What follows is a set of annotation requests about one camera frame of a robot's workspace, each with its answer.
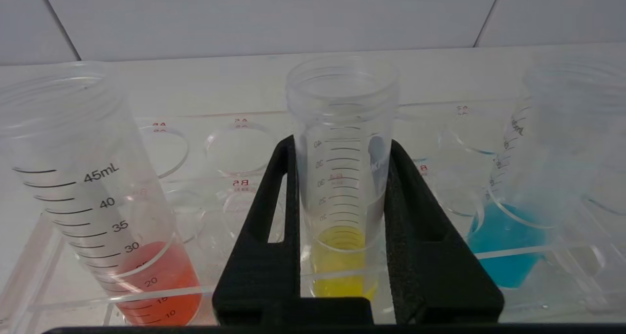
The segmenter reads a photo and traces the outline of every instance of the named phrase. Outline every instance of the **clear acrylic rack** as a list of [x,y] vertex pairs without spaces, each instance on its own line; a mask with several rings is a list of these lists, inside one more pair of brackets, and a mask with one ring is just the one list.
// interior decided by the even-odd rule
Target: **clear acrylic rack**
[[[398,109],[394,138],[413,158],[462,235],[472,218],[483,212],[478,196],[513,107],[512,100],[496,100],[409,104]],[[203,294],[190,324],[217,324],[210,307],[212,291],[275,144],[293,132],[291,116],[273,111],[136,121],[201,285],[107,296],[52,225],[40,218],[0,297],[0,333],[126,325],[115,303],[190,293]],[[502,290],[506,305],[501,321],[619,321],[626,315],[626,243],[621,241],[626,235],[626,214],[602,204],[603,191],[614,194],[610,182],[604,182],[614,174],[605,175],[609,177],[596,183],[602,189],[590,191],[598,195],[581,200],[575,214],[559,227],[554,243],[476,255],[543,252],[521,288]],[[283,205],[284,198],[279,199],[270,241],[282,236]],[[375,321],[393,323],[382,235],[380,260],[362,272],[379,277],[372,303]],[[346,275],[313,274],[308,242],[302,238],[302,296],[312,296],[311,284],[317,278]]]

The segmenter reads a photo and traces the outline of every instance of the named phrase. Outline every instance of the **printed number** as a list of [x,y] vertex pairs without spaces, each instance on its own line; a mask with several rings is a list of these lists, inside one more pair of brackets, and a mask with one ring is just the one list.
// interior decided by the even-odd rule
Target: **printed number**
[[100,208],[108,208],[109,205],[114,205],[114,204],[115,204],[115,200],[109,197],[106,200],[102,201],[102,203],[100,204]]
[[157,279],[156,278],[152,278],[150,280],[146,280],[145,282],[146,288],[151,287],[152,285],[157,283]]
[[107,168],[100,171],[92,171],[91,174],[85,175],[85,182],[91,182],[94,180],[100,180],[101,178],[106,178],[107,176],[118,170],[119,168],[114,167],[113,163],[109,163],[109,166]]
[[[247,121],[248,121],[248,120],[246,120],[245,118],[244,118],[244,119],[242,119],[242,120],[240,120],[240,119],[235,119],[235,122],[247,122]],[[248,127],[248,125],[237,125],[237,126],[235,126],[235,128],[237,128],[237,129],[242,128],[242,127]]]
[[122,229],[126,229],[128,227],[128,223],[126,221],[121,221],[119,224],[112,225],[113,232],[119,232]]
[[130,253],[139,248],[139,243],[132,243],[128,246],[125,246],[124,248],[126,250],[126,253]]

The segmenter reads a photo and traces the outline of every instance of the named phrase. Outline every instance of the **black foam holder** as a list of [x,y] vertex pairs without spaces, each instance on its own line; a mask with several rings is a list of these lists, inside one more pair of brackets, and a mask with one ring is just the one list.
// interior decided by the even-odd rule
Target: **black foam holder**
[[[268,243],[287,174],[284,240]],[[371,325],[365,298],[300,298],[300,197],[293,136],[276,146],[213,294],[221,325]],[[385,191],[387,267],[398,324],[493,323],[501,292],[393,141]]]

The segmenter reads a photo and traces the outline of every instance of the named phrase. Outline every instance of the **white surface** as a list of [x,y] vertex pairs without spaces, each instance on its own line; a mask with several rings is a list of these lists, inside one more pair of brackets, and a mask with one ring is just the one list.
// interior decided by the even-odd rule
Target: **white surface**
[[50,0],[83,60],[471,47],[494,0]]
[[497,0],[478,46],[626,41],[626,0]]
[[0,0],[0,65],[74,61],[44,0]]
[[[515,98],[535,60],[561,52],[624,56],[626,44],[375,51],[401,72],[401,102]],[[284,111],[284,77],[319,55],[241,56],[113,64],[125,80],[135,116]],[[0,85],[49,65],[0,67]],[[0,161],[0,287],[39,215],[39,205]]]

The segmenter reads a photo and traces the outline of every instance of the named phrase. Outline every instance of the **tube with yellow liquid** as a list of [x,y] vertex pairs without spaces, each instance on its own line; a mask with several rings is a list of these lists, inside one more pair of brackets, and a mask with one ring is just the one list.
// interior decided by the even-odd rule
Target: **tube with yellow liquid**
[[390,64],[362,56],[313,59],[288,75],[315,296],[372,300],[376,292],[366,269],[376,259],[397,79]]

